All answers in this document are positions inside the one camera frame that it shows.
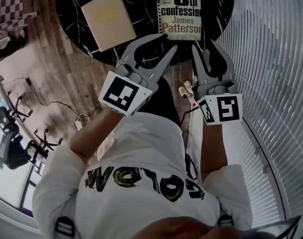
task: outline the round marble table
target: round marble table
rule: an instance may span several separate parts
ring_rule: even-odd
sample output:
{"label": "round marble table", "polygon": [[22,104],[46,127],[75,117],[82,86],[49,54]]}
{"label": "round marble table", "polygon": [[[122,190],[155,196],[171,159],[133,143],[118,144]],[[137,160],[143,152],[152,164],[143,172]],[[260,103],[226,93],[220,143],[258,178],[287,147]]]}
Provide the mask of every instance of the round marble table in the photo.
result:
{"label": "round marble table", "polygon": [[[81,6],[91,0],[56,0],[56,11],[59,21],[72,42],[89,56],[110,65],[115,65],[130,42],[122,43],[112,49],[100,52],[91,30],[86,22]],[[158,17],[156,0],[123,0],[137,38],[148,34],[158,33]],[[233,10],[234,0],[201,0],[202,40],[204,37],[217,40],[226,28]],[[153,67],[163,54],[178,44],[178,51],[170,65],[175,65],[190,59],[188,41],[168,41],[156,47],[144,49],[146,68]]]}

